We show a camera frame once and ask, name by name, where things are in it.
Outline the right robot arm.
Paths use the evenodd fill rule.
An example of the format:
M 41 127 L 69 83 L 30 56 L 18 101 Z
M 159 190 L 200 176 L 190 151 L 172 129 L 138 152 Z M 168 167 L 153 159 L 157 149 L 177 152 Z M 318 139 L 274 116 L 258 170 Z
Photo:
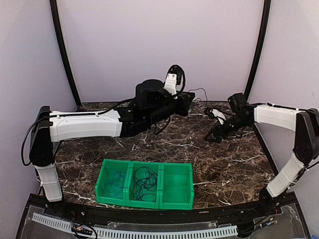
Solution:
M 228 98 L 231 112 L 217 107 L 204 110 L 216 123 L 205 141 L 221 143 L 246 127 L 255 126 L 262 132 L 278 134 L 276 143 L 291 146 L 289 158 L 281 163 L 280 171 L 259 193 L 254 211 L 265 216 L 280 203 L 285 193 L 296 185 L 303 174 L 319 162 L 319 112 L 315 108 L 301 109 L 271 103 L 249 103 L 242 93 Z

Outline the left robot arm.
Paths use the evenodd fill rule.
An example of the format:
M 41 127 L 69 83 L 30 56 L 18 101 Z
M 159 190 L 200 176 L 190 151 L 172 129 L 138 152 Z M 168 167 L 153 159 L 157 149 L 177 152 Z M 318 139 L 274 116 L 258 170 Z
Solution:
M 85 137 L 132 137 L 172 115 L 186 117 L 195 94 L 177 91 L 178 84 L 173 75 L 168 75 L 164 82 L 145 80 L 136 86 L 132 99 L 124 100 L 127 106 L 119 102 L 104 111 L 59 112 L 51 111 L 49 106 L 40 108 L 25 137 L 30 137 L 29 163 L 40 178 L 52 211 L 59 217 L 70 213 L 70 205 L 62 200 L 53 143 Z

